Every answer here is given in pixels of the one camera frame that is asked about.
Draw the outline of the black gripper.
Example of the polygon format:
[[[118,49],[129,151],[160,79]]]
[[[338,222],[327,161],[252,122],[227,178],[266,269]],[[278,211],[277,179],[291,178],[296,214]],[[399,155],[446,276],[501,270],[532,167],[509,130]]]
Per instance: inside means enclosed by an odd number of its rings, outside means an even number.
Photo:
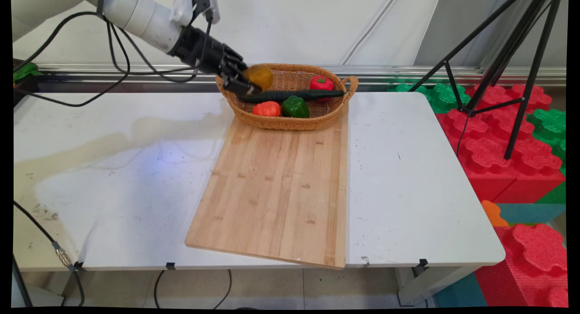
[[[242,96],[263,92],[261,87],[242,75],[248,68],[244,58],[201,29],[191,26],[182,29],[169,54],[179,58],[182,63],[205,73],[221,75],[222,87],[226,91]]]

